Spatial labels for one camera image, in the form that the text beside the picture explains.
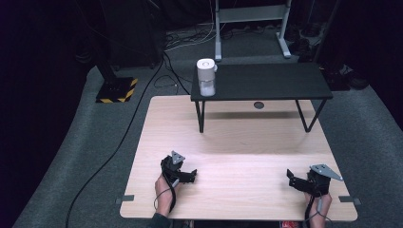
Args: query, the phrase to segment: table leg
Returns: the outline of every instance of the table leg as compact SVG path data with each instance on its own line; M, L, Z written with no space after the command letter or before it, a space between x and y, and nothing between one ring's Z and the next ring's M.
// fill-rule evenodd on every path
M201 102L201 107L199 106L199 102L195 102L196 112L198 113L198 121L199 121L199 130L202 133L204 130L204 107L205 101Z
M322 102L320 103L319 108L317 109L314 118L311 121L311 124L309 124L309 127L307 127L306 122L305 122L305 118L303 116L301 107L299 105L299 101L296 100L296 104L297 104L297 108L298 108L298 112L299 112L299 116L302 120L302 124L303 124L303 128L305 128L305 132L310 132L312 127L314 126L315 121L317 120L317 117L319 116L320 112L322 111L323 106L325 106L327 99L322 100Z

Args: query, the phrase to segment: wrist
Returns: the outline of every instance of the wrist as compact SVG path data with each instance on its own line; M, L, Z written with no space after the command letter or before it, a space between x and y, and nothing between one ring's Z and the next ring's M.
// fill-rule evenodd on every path
M168 217L169 208L160 208L160 207L158 207L156 213L158 213L158 214L160 214L162 216Z
M320 214L314 215L311 219L309 219L309 224L311 228L324 228L326 219Z

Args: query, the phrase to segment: white shelf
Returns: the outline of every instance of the white shelf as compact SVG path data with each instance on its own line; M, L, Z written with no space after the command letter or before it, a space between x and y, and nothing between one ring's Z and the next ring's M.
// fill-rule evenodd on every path
M220 23L281 20L285 5L220 9Z

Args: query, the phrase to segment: gray carpet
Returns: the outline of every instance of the gray carpet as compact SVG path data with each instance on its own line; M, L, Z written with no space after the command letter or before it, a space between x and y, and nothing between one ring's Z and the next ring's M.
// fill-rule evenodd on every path
M221 64L295 63L295 56L289 60L282 57L275 31L276 28L267 29L262 34L248 33L223 41ZM176 48L167 54L176 72L191 80L198 59L214 58L214 39ZM115 200L125 192L150 99L156 95L185 94L182 88L177 91L177 87L170 85L171 80L162 77L156 86L149 85L139 104L156 71L157 68L134 67L116 72L118 77L139 79L131 101L124 104L96 104L103 78L97 68L88 73L82 100L65 141L15 227L65 226L74 197L114 153L134 113L122 146L74 204L69 227L144 227L147 219L122 218ZM163 66L156 79L165 74L173 76ZM182 83L190 91L190 84ZM362 202L356 207L357 221L335 222L334 227L403 227L402 131L370 86L334 92L334 96L319 120L350 193Z

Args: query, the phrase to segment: tabletop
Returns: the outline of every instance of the tabletop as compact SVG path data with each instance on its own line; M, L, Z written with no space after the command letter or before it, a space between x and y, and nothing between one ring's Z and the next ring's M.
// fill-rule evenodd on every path
M174 150L185 156L182 171L198 169L194 183L185 184L177 196L172 219L303 220L302 192L288 185L287 169L306 179L312 164L326 163L338 175L335 158L320 123L306 133L294 101L265 101L256 109L252 101L206 104L201 134L190 96L154 97L135 152L124 201L124 218L151 218L155 212L154 182L160 163ZM315 111L301 101L307 119ZM332 180L331 220L355 220L357 212L344 181Z
M219 65L216 94L200 94L194 71L191 101L314 100L333 94L315 63Z

